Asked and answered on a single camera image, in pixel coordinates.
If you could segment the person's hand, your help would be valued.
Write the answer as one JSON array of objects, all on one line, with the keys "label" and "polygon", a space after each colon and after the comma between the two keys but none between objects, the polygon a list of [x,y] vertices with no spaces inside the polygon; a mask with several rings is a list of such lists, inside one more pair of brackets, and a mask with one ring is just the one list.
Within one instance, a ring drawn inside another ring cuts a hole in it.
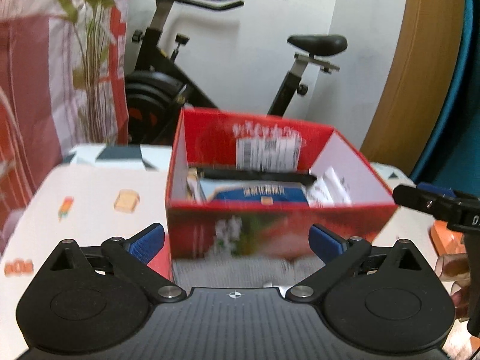
[{"label": "person's hand", "polygon": [[442,282],[452,282],[450,297],[456,311],[456,319],[467,321],[470,308],[470,264],[467,253],[444,254],[438,257],[435,274]]}]

